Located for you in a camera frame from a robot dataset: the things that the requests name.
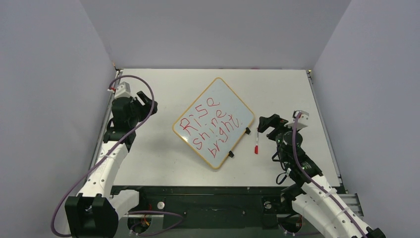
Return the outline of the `white red whiteboard marker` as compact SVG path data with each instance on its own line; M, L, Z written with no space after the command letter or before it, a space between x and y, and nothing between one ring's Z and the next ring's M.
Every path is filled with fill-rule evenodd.
M258 149L259 147L259 132L256 132L256 144L255 144L255 148Z

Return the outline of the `yellow framed whiteboard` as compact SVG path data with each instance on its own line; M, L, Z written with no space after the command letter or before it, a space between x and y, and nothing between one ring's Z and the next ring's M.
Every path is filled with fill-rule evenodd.
M218 77L174 122L172 130L217 170L254 119L254 112Z

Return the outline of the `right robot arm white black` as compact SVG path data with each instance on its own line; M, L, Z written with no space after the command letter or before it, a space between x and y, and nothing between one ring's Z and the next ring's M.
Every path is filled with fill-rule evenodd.
M300 130L306 125L308 113L294 111L289 122L277 114L260 117L258 132L268 128L267 135L276 143L273 158L283 166L286 176L294 185L282 191L279 205L286 211L303 216L325 238L383 238L384 232L373 229L351 210L328 182L319 166L301 148L303 137Z

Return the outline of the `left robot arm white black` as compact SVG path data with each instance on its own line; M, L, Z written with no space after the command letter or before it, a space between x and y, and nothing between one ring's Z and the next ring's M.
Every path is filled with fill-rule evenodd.
M88 172L87 180L77 195L67 198L64 208L72 238L112 238L119 220L130 209L142 213L148 200L129 190L110 197L117 172L131 150L136 129L157 112L154 97L143 91L134 96L116 92L111 103L112 118L108 121L98 161Z

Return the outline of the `front aluminium extrusion bar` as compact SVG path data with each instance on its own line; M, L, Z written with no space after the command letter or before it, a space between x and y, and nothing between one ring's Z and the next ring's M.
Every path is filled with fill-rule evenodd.
M347 204L348 207L359 217L363 217L363 209L357 193L338 194L338 196Z

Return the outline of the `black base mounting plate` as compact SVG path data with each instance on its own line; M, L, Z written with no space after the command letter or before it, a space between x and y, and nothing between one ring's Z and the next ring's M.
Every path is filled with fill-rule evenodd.
M292 210L290 199L297 193L281 186L114 185L111 194L118 195L125 190L135 190L140 194L140 202L132 211L152 212L150 215L127 216L127 226L142 235L165 229L253 227L264 230L284 228L299 234L316 232L306 217Z

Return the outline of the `left aluminium rail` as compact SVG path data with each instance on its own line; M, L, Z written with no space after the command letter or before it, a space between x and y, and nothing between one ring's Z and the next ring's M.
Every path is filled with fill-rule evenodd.
M101 151L101 146L102 146L102 142L103 142L103 136L104 133L106 131L106 125L108 124L108 121L110 119L110 115L111 115L111 105L112 105L112 101L114 100L114 94L108 91L108 97L107 97L107 104L106 104L106 108L105 108L105 114L103 117L103 121L101 124L101 129L99 132L99 136L97 139L97 143L95 145L95 149L94 149L94 153L93 153L93 157L89 166L89 170L96 164L100 151Z

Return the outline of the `aluminium rail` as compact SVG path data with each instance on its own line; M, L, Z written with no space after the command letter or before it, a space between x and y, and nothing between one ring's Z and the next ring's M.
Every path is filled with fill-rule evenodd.
M328 148L329 148L330 154L332 156L332 161L333 161L333 164L334 164L334 167L335 167L336 175L337 175L337 178L338 178L338 181L339 181L338 186L340 187L340 186L343 186L342 176L341 176L341 173L340 173L340 170L339 170L339 167L338 167L338 163L337 163L337 160L336 160L336 157L335 157L335 154L334 154L334 150L333 150L333 147L332 147L332 144L331 144L330 136L328 134L328 130L327 130L327 127L325 125L325 121L324 121L324 118L323 118L323 115L322 115L322 112L321 112L320 104L319 104L317 96L316 96L316 92L315 92L315 88L314 88L314 82L313 82L313 79L312 79L311 72L312 71L310 69L306 70L307 78L308 78L308 81L309 81L309 84L310 84L310 87L311 87L311 91L312 91L312 94L313 94L313 97L314 97L316 108L317 108L317 111L318 111L318 114L319 114L319 118L320 118L322 128L323 128L323 131L324 131L324 134L325 134L325 137L326 137Z
M94 149L94 153L93 153L93 157L89 166L89 170L96 164L100 151L101 151L101 146L102 146L102 142L103 142L103 136L104 133L106 131L106 125L108 124L108 121L110 119L110 115L111 115L111 105L112 105L112 101L114 100L114 94L108 91L108 97L107 97L107 104L106 104L106 108L105 108L105 114L103 117L103 121L101 124L101 129L99 132L99 136L97 139L97 143L95 145L95 149Z

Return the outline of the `right aluminium rail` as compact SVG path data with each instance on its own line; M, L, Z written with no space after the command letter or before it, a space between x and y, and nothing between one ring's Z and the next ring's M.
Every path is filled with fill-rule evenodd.
M341 173L340 173L340 170L339 170L339 167L338 167L338 163L337 163L337 160L336 160L336 157L335 157L335 154L334 154L334 150L333 150L333 147L332 147L332 144L331 144L330 136L328 134L328 130L327 130L327 127L325 125L325 121L324 121L324 118L323 118L323 115L322 115L322 112L321 112L320 104L319 104L317 96L316 96L316 92L315 92L315 88L314 88L314 82L313 82L313 79L312 79L311 72L312 71L310 69L306 70L307 78L308 78L308 81L309 81L309 84L310 84L310 87L311 87L311 91L312 91L312 94L313 94L313 97L314 97L316 108L317 108L317 111L318 111L318 114L319 114L319 118L320 118L322 128L323 128L323 131L324 131L324 134L325 134L325 137L326 137L328 148L329 148L330 154L332 156L332 161L333 161L333 164L334 164L334 167L335 167L336 175L337 175L337 178L338 178L338 181L339 181L338 186L340 187L340 186L343 186L342 176L341 176Z

